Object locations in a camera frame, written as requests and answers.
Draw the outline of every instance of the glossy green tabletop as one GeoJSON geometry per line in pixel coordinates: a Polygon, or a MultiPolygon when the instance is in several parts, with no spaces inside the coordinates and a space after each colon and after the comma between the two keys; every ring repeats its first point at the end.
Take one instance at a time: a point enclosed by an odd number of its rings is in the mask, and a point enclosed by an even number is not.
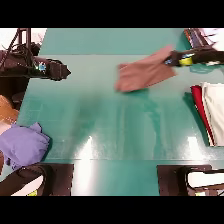
{"type": "Polygon", "coordinates": [[[219,67],[176,68],[142,91],[114,91],[117,65],[167,44],[185,50],[183,29],[48,29],[41,49],[72,74],[32,79],[18,123],[39,122],[52,138],[46,162],[75,164],[72,195],[158,195],[157,164],[223,168],[223,147],[208,147],[190,86],[223,83],[219,67]]]}

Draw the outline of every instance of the purple cloth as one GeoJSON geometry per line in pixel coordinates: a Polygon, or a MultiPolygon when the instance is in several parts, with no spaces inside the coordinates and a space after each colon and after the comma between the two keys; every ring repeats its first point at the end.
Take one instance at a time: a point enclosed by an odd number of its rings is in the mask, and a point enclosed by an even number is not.
{"type": "Polygon", "coordinates": [[[38,163],[47,151],[50,138],[41,133],[38,123],[30,127],[12,127],[0,135],[0,149],[5,164],[17,170],[22,166],[38,163]]]}

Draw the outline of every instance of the green table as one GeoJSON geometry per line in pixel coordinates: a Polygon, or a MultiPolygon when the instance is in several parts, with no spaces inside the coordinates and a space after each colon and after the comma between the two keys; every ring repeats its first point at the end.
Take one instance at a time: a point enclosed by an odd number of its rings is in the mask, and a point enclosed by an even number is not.
{"type": "Polygon", "coordinates": [[[48,29],[40,55],[72,74],[29,82],[18,123],[38,121],[52,138],[45,162],[75,164],[72,195],[158,195],[157,164],[223,168],[224,150],[208,147],[190,86],[224,81],[219,67],[176,69],[148,89],[114,91],[117,65],[167,44],[189,49],[183,29],[48,29]]]}

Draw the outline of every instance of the folded cloth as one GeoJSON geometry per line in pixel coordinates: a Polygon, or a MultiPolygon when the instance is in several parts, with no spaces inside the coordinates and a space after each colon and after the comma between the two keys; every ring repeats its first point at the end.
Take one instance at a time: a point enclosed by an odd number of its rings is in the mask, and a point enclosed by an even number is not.
{"type": "Polygon", "coordinates": [[[40,162],[47,151],[50,138],[41,133],[38,123],[30,127],[12,124],[0,135],[0,148],[5,164],[13,170],[40,162]]]}
{"type": "Polygon", "coordinates": [[[224,146],[224,84],[202,83],[202,102],[216,146],[224,146]]]}
{"type": "Polygon", "coordinates": [[[211,128],[209,126],[209,123],[208,123],[208,120],[207,120],[207,117],[205,114],[203,102],[202,102],[201,86],[191,86],[191,92],[192,92],[192,96],[194,98],[195,106],[196,106],[198,113],[205,125],[206,130],[207,130],[210,146],[214,146],[215,143],[214,143],[213,134],[212,134],[211,128]]]}
{"type": "Polygon", "coordinates": [[[171,51],[172,46],[166,46],[142,60],[119,65],[119,80],[115,84],[115,89],[131,92],[175,76],[172,67],[164,64],[171,51]]]}

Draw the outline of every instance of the white cloth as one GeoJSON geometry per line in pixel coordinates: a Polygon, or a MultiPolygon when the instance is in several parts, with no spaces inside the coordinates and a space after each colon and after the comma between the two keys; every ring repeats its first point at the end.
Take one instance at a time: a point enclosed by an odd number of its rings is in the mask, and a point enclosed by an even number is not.
{"type": "Polygon", "coordinates": [[[224,84],[204,82],[202,102],[215,146],[224,146],[224,84]]]}

